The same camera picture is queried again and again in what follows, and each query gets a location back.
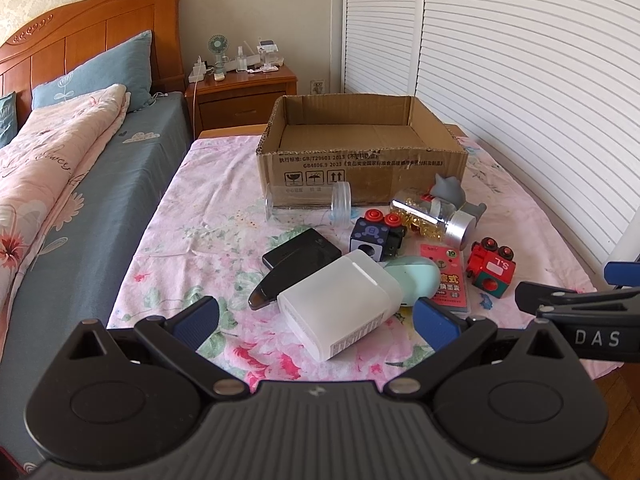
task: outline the pink floral tablecloth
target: pink floral tablecloth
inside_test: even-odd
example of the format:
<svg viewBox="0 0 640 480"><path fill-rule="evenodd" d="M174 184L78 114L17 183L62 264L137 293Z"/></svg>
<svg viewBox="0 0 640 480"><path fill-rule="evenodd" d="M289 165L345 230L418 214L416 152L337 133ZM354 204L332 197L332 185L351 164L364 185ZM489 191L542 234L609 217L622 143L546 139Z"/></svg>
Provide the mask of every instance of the pink floral tablecloth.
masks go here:
<svg viewBox="0 0 640 480"><path fill-rule="evenodd" d="M463 179L467 199L485 202L476 238L492 236L513 248L514 282L527 280L593 290L586 273L531 197L475 142L461 138L469 153ZM295 221L266 222L255 157L258 137L196 141L146 229L122 283L110 328L132 326L143 317L171 317L203 295L220 304L218 330L199 352L252 388L269 380L375 380L379 386L431 352L403 308L372 333L324 363L316 362L288 329L276 304L257 312L249 293L267 272L262 255L313 227L348 251L351 229L335 230L328 212L301 212ZM362 210L354 211L352 221ZM415 253L406 240L405 253ZM473 314L498 325L524 327L512 285L496 300L468 286ZM615 364L585 362L596 378Z"/></svg>

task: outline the blue gray bed sheet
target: blue gray bed sheet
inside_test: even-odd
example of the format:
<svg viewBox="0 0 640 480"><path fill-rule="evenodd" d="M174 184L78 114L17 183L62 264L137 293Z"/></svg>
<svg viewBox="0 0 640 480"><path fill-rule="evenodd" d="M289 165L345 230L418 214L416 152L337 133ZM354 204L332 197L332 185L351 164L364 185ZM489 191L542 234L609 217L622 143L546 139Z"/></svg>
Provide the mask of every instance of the blue gray bed sheet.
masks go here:
<svg viewBox="0 0 640 480"><path fill-rule="evenodd" d="M0 362L0 446L18 462L42 460L23 422L31 392L80 320L94 317L106 325L140 238L191 139L178 92L127 114L76 188L69 221L49 232L25 275Z"/></svg>

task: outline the blanket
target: blanket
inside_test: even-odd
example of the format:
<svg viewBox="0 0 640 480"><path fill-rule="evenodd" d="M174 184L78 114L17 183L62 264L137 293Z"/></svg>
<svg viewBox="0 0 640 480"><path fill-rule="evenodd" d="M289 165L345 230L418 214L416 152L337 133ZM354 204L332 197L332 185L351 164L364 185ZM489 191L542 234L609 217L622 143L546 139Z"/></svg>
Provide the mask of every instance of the blanket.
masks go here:
<svg viewBox="0 0 640 480"><path fill-rule="evenodd" d="M475 142L459 140L469 154L463 179L467 199L488 205L475 239L495 237L513 248L517 262L513 285L500 300L468 286L471 313L501 327L522 328L532 317L515 305L519 281L593 290L533 199ZM143 235L109 326L132 326L151 315L169 318L202 295L213 296L220 304L220 324L199 352L252 388L264 379L374 380L382 386L428 357L432 349L415 332L410 308L323 363L305 350L276 304L256 312L248 308L249 294L267 273L265 252L313 227L346 253L351 233L350 227L333 229L327 210L266 222L257 143L257 137L227 137L193 144ZM363 212L354 210L352 222ZM411 253L414 245L406 238L402 250ZM616 365L585 366L596 378Z"/></svg>
<svg viewBox="0 0 640 480"><path fill-rule="evenodd" d="M24 273L128 104L126 87L115 84L38 108L0 150L0 358Z"/></svg>

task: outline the wooden nightstand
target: wooden nightstand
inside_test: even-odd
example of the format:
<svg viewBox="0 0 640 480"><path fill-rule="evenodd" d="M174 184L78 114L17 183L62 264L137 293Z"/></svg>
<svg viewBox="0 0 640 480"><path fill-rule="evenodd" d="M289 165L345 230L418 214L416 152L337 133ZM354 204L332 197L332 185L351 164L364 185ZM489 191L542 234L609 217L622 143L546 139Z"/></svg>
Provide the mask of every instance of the wooden nightstand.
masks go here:
<svg viewBox="0 0 640 480"><path fill-rule="evenodd" d="M194 88L195 83L191 83L184 93L191 116ZM267 123L276 99L295 95L297 88L298 78L286 66L264 74L229 72L219 82L207 76L198 81L196 89L195 138L203 130Z"/></svg>

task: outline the open cardboard box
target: open cardboard box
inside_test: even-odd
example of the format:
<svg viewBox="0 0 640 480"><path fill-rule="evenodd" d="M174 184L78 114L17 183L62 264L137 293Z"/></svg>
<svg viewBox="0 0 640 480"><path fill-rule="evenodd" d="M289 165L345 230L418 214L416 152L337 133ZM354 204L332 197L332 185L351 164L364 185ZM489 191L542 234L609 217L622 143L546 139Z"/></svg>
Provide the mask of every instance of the open cardboard box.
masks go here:
<svg viewBox="0 0 640 480"><path fill-rule="evenodd" d="M403 188L427 192L436 173L462 180L467 157L419 99L375 94L283 96L256 153L274 206L323 205L314 197L340 181L356 205L388 203Z"/></svg>

